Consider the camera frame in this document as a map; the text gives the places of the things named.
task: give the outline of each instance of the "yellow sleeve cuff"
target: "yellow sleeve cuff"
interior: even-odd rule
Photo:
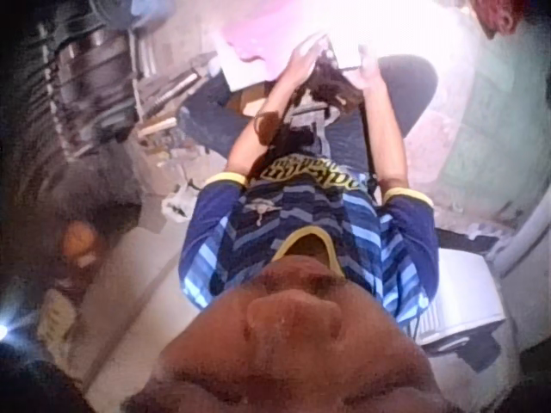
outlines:
[[[236,174],[235,172],[220,172],[215,176],[211,176],[207,179],[204,186],[206,187],[209,183],[217,181],[233,181],[244,187],[247,186],[247,178],[241,174]]]
[[[392,189],[389,189],[387,191],[387,193],[385,194],[385,196],[383,197],[383,199],[382,199],[383,205],[386,204],[388,202],[388,200],[390,200],[393,196],[396,196],[396,195],[409,196],[410,198],[415,198],[416,200],[421,200],[421,201],[429,204],[429,206],[431,208],[434,207],[434,203],[432,202],[431,198],[429,198],[425,194],[421,194],[420,192],[414,191],[413,189],[409,189],[409,188],[392,188]]]

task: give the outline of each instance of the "light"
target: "light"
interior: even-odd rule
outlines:
[[[8,335],[8,327],[0,324],[0,342]]]

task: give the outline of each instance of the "pink cloth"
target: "pink cloth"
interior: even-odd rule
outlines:
[[[241,60],[263,60],[266,80],[275,80],[285,69],[293,49],[322,28],[306,13],[301,0],[270,0],[255,17],[225,28],[222,35]]]

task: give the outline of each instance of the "red object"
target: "red object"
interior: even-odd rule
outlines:
[[[486,36],[493,39],[496,33],[503,36],[515,33],[524,15],[526,0],[471,0]]]

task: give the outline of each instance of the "person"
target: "person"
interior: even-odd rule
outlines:
[[[361,67],[346,73],[364,97],[377,206],[361,179],[365,144],[364,160],[339,149],[357,151],[361,115],[327,128],[333,159],[311,145],[292,153],[274,145],[325,43],[316,34],[294,50],[235,137],[243,120],[222,107],[219,86],[184,103],[182,128],[227,155],[225,171],[199,194],[179,266],[201,313],[125,411],[459,411],[404,332],[438,284],[432,204],[409,188],[402,139],[429,104],[436,74],[420,58],[378,62],[365,50]]]

